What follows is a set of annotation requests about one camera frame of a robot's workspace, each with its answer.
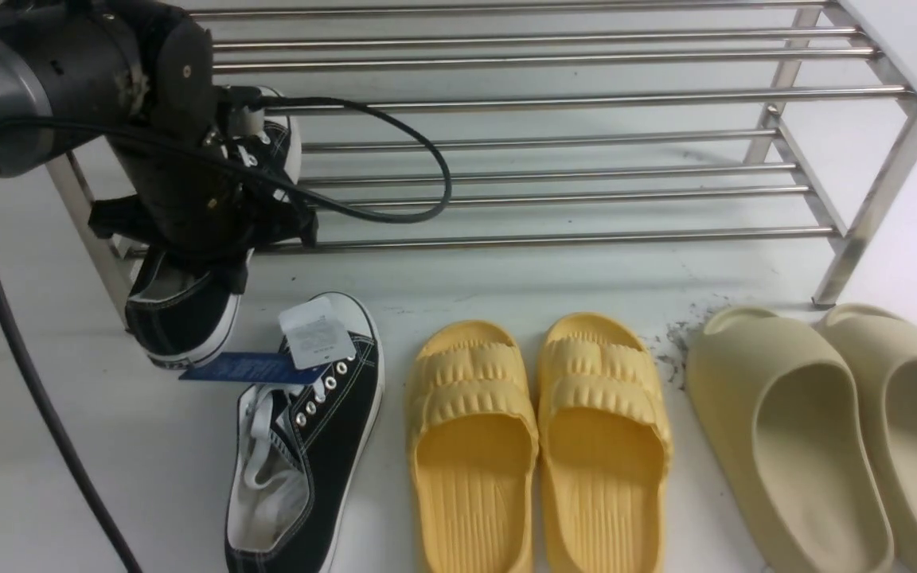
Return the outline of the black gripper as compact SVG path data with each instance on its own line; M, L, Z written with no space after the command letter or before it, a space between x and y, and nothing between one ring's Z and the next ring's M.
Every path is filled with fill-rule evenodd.
M148 246L160 279L244 293L252 250L284 240L315 243L315 208L296 182L299 131L270 119L272 88L205 88L141 106L95 106L88 121L107 141L134 196L98 201L88 224L103 238Z

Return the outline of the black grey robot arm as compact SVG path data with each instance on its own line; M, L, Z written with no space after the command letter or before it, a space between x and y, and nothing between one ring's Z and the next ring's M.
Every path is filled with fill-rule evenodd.
M103 137L132 195L92 202L88 228L215 271L241 293L241 258L316 243L315 209L285 189L287 140L264 134L258 88L217 86L213 39L160 1L0 3L0 178Z

